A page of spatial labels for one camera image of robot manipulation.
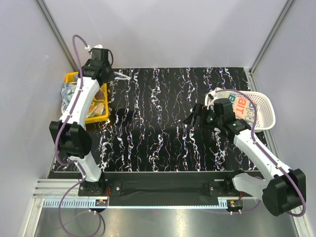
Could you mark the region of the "blue white patterned towel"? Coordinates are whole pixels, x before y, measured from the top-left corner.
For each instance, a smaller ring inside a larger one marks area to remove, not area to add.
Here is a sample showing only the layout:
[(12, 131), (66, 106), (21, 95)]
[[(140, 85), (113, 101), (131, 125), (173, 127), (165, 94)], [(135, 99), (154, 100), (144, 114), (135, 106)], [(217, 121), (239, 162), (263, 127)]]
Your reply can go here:
[(72, 96), (76, 90), (77, 83), (71, 82), (71, 83), (64, 83), (61, 88), (61, 112), (64, 113), (72, 99)]

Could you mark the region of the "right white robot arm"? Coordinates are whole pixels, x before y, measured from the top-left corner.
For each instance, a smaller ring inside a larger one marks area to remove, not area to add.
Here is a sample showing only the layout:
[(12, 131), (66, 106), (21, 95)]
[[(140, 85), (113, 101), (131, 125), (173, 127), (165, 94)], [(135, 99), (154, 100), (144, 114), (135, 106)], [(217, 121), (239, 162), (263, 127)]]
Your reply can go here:
[(306, 176), (300, 169), (291, 169), (278, 159), (251, 130), (243, 119), (237, 119), (228, 99), (217, 99), (211, 109), (195, 104), (184, 124), (202, 129), (218, 129), (230, 142), (244, 152), (263, 176), (258, 179), (243, 171), (228, 177), (224, 190), (235, 196), (247, 193), (261, 202), (273, 215), (288, 213), (302, 217), (306, 213)]

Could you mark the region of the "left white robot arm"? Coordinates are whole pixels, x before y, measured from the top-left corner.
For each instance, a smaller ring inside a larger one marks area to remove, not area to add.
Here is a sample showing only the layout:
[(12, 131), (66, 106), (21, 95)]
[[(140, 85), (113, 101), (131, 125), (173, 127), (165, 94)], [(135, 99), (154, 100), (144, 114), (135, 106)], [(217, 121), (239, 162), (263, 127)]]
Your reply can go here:
[(82, 180), (82, 195), (101, 196), (107, 188), (105, 177), (91, 153), (92, 140), (84, 125), (90, 104), (99, 89), (114, 78), (109, 57), (112, 52), (102, 45), (89, 50), (91, 57), (79, 70), (77, 85), (69, 105), (58, 121), (52, 121), (49, 131), (55, 144), (60, 165), (75, 164)]

